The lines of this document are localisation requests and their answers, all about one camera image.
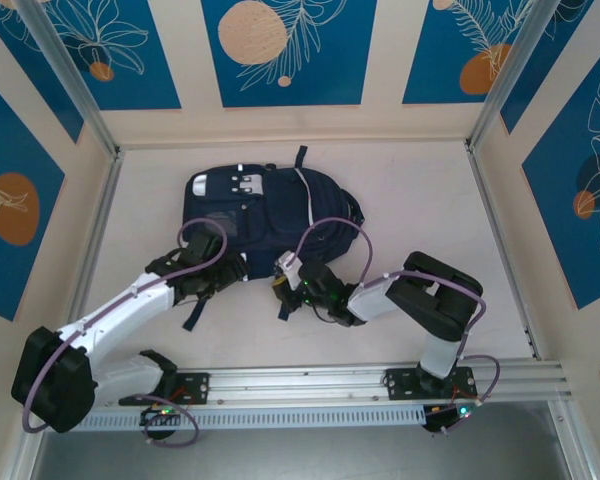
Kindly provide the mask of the navy blue backpack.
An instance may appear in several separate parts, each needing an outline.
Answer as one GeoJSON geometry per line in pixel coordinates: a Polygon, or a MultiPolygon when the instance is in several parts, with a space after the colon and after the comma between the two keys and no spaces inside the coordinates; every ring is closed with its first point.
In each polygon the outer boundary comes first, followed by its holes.
{"type": "Polygon", "coordinates": [[[286,251],[301,262],[343,256],[365,221],[359,202],[331,177],[304,167],[301,147],[293,166],[237,164],[193,175],[186,184],[182,237],[197,231],[192,219],[217,222],[228,248],[242,254],[248,279],[276,277],[286,251]]]}

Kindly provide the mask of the black controller board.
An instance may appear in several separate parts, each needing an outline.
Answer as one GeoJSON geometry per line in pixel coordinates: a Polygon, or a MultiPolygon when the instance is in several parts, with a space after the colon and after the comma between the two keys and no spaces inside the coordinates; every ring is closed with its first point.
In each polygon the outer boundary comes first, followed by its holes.
{"type": "Polygon", "coordinates": [[[424,428],[431,433],[441,434],[453,430],[468,419],[474,410],[471,404],[425,405],[424,428]]]}
{"type": "Polygon", "coordinates": [[[176,427],[186,418],[185,410],[169,405],[151,405],[140,414],[141,428],[176,427]]]}

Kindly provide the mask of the aluminium mounting rail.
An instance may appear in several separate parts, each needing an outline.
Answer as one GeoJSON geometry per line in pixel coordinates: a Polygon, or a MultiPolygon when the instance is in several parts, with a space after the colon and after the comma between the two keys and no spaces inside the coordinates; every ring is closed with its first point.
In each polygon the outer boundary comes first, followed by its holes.
{"type": "MultiPolygon", "coordinates": [[[[567,397],[570,388],[559,364],[552,362],[514,362],[496,365],[491,360],[472,361],[477,399],[543,400],[567,397]]],[[[405,365],[392,368],[409,368],[405,365]]],[[[446,400],[390,400],[382,378],[387,369],[372,366],[281,369],[180,370],[154,352],[111,363],[93,372],[87,360],[67,373],[49,372],[37,390],[32,411],[53,414],[63,403],[85,411],[102,405],[141,405],[149,402],[149,393],[164,375],[209,373],[206,404],[235,404],[258,401],[265,404],[337,401],[413,401],[443,402],[466,399],[455,394],[446,400]]]]}

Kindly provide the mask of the aluminium side rail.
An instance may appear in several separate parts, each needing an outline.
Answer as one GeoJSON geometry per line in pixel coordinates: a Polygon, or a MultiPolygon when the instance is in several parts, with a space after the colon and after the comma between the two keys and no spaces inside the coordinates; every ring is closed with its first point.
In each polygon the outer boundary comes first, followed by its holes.
{"type": "Polygon", "coordinates": [[[513,300],[516,305],[516,309],[520,317],[520,321],[522,323],[523,331],[525,333],[527,343],[529,344],[532,357],[536,360],[542,360],[543,355],[541,352],[541,348],[538,344],[537,339],[535,338],[535,334],[533,332],[531,324],[531,318],[529,315],[529,310],[523,299],[522,292],[520,290],[520,285],[516,277],[516,273],[514,271],[509,252],[507,250],[503,230],[501,228],[499,217],[496,211],[496,205],[490,194],[478,158],[474,153],[474,150],[471,148],[468,140],[464,142],[464,147],[467,153],[468,161],[473,173],[474,180],[476,182],[476,186],[478,188],[482,200],[483,207],[488,217],[488,221],[497,246],[499,257],[509,284],[509,289],[513,296],[513,300]]]}
{"type": "Polygon", "coordinates": [[[57,330],[60,335],[62,335],[62,331],[65,326],[81,320],[86,311],[86,305],[91,292],[94,272],[96,270],[110,211],[115,198],[124,156],[124,151],[118,152],[109,165],[91,224],[91,230],[89,231],[86,250],[80,264],[71,302],[63,320],[63,325],[57,330]]]}

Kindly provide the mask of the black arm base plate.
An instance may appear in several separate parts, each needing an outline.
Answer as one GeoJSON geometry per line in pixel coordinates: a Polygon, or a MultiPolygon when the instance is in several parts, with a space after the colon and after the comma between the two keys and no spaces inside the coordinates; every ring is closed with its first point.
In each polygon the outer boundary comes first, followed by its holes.
{"type": "Polygon", "coordinates": [[[455,367],[444,379],[420,367],[387,369],[382,378],[390,400],[446,400],[455,394],[477,397],[476,382],[469,367],[455,367]]]}
{"type": "Polygon", "coordinates": [[[149,396],[169,400],[177,405],[205,405],[209,391],[209,373],[176,372],[164,375],[149,396]]]}

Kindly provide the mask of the aluminium frame post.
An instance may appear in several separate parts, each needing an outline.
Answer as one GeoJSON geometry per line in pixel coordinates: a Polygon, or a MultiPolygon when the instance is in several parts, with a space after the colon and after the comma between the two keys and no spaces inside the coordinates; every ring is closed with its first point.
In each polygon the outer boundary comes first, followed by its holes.
{"type": "Polygon", "coordinates": [[[537,46],[560,0],[534,0],[521,25],[506,61],[488,93],[480,114],[467,139],[467,150],[475,154],[509,97],[530,55],[537,46]]]}
{"type": "Polygon", "coordinates": [[[13,2],[43,56],[81,117],[90,127],[97,142],[111,158],[115,159],[119,153],[119,146],[43,7],[37,0],[13,0],[13,2]]]}

